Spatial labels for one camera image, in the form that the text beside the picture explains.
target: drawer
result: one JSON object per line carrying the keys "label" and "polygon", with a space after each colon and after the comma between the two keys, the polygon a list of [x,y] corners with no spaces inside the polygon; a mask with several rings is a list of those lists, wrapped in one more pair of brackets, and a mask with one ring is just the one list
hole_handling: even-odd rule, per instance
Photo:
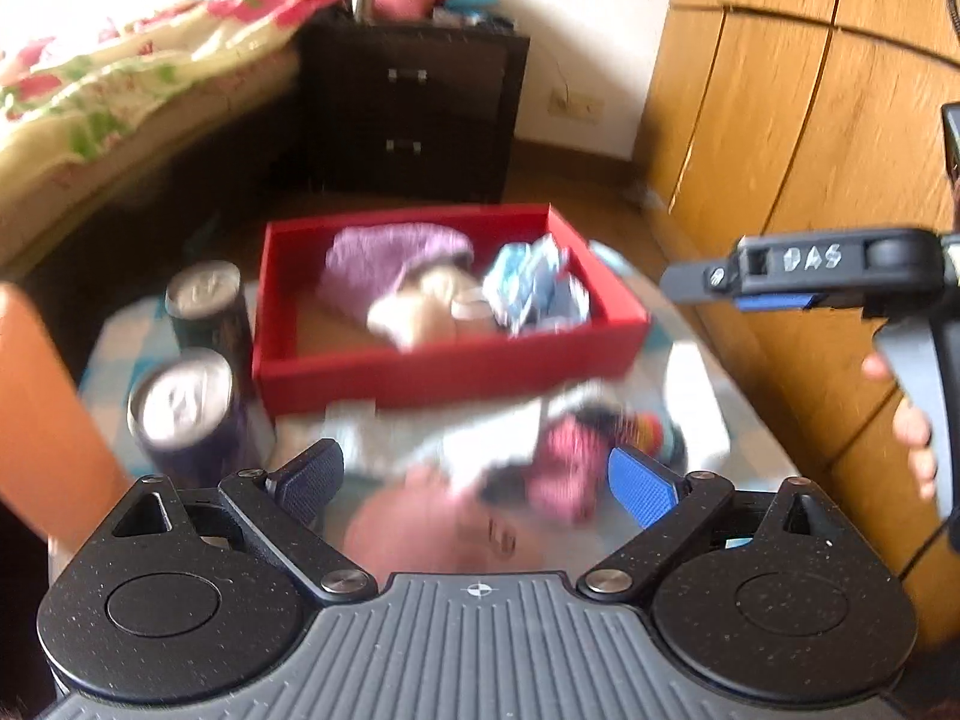
{"label": "drawer", "polygon": [[436,199],[487,199],[493,126],[466,121],[441,127],[357,119],[325,138],[325,186]]}
{"label": "drawer", "polygon": [[338,114],[376,111],[384,122],[450,115],[495,122],[505,47],[486,41],[358,34],[328,44],[325,83]]}

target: wall outlet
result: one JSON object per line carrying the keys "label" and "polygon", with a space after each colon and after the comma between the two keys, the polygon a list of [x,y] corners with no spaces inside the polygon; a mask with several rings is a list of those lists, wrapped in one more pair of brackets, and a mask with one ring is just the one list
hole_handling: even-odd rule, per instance
{"label": "wall outlet", "polygon": [[550,93],[547,111],[551,116],[563,116],[565,119],[577,119],[580,122],[600,124],[603,119],[604,102],[600,98],[585,95],[582,92],[570,92],[554,89]]}

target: black nightstand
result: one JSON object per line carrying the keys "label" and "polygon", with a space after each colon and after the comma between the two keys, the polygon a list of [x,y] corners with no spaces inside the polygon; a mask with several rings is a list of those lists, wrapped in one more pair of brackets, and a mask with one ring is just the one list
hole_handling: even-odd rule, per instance
{"label": "black nightstand", "polygon": [[316,182],[333,191],[501,198],[529,38],[325,14],[299,40]]}

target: purple can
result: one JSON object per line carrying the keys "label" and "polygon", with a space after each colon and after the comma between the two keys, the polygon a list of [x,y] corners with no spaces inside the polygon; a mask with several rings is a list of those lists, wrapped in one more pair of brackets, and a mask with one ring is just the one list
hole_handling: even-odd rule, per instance
{"label": "purple can", "polygon": [[157,470],[181,490],[216,487],[263,461],[229,362],[210,349],[187,349],[146,373],[133,386],[127,423]]}

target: gray ribbed plate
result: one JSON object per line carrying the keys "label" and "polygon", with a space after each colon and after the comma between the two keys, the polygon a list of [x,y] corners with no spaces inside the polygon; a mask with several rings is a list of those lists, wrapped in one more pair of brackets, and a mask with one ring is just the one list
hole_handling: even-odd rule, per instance
{"label": "gray ribbed plate", "polygon": [[880,698],[778,712],[704,688],[640,618],[572,595],[559,575],[402,575],[379,598],[328,608],[289,659],[183,707],[67,696],[56,720],[894,720]]}

